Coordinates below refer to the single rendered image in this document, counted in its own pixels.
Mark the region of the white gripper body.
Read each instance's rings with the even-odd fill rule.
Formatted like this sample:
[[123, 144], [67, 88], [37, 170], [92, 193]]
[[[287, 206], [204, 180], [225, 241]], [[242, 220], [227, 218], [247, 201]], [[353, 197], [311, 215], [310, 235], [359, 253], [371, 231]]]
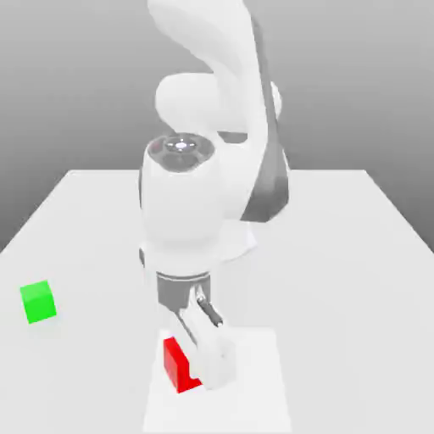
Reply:
[[236, 379], [236, 346], [224, 325], [216, 327], [200, 308], [181, 309], [176, 339], [190, 364], [191, 377], [206, 390]]

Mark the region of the small red cube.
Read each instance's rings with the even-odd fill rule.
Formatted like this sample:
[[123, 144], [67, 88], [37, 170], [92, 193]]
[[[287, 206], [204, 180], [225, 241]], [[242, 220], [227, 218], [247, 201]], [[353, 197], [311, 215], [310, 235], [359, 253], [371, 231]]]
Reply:
[[174, 337], [163, 341], [164, 369], [177, 393], [202, 385], [197, 377], [191, 377], [190, 364]]

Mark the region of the small green cube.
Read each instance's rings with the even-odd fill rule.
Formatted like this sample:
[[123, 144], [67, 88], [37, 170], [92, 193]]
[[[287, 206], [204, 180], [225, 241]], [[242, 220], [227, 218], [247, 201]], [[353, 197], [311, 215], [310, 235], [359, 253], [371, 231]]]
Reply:
[[53, 293], [47, 281], [32, 283], [19, 290], [29, 324], [57, 314]]

